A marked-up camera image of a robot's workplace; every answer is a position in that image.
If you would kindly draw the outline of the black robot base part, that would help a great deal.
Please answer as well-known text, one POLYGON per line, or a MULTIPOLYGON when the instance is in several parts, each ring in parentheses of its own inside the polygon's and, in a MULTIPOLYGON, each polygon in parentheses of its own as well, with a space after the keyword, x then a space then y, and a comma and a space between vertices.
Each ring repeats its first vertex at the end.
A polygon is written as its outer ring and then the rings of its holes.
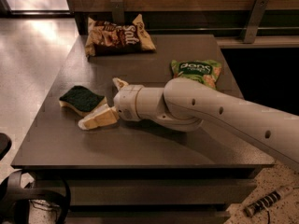
POLYGON ((65 195, 49 189, 23 188, 21 176, 25 171, 19 170, 7 176, 0 185, 0 220, 1 224, 29 224, 29 206, 32 200, 47 201, 61 208, 55 224, 64 224, 71 201, 71 191, 66 181, 64 184, 65 195))

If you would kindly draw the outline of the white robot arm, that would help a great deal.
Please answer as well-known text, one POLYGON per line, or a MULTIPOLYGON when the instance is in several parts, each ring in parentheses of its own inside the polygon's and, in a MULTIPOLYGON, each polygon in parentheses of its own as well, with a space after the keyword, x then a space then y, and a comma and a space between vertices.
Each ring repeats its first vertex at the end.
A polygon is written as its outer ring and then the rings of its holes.
POLYGON ((165 128, 191 132, 209 121, 296 170, 299 168, 299 117, 213 90, 178 77, 162 88, 129 85, 115 79, 112 107, 100 105, 78 122, 83 130, 118 119, 152 120, 165 128))

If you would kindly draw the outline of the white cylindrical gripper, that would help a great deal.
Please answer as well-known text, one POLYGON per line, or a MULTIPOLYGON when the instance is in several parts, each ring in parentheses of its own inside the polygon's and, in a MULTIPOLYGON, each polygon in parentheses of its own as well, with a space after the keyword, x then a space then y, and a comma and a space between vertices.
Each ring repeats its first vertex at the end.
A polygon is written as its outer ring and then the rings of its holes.
POLYGON ((78 122, 80 129, 91 130, 109 126, 117 123, 119 116, 126 121, 140 121, 136 111, 136 100, 143 86, 129 85, 128 82, 118 77, 113 77, 112 81, 118 90, 113 99, 115 107, 110 107, 108 104, 97 107, 78 122))

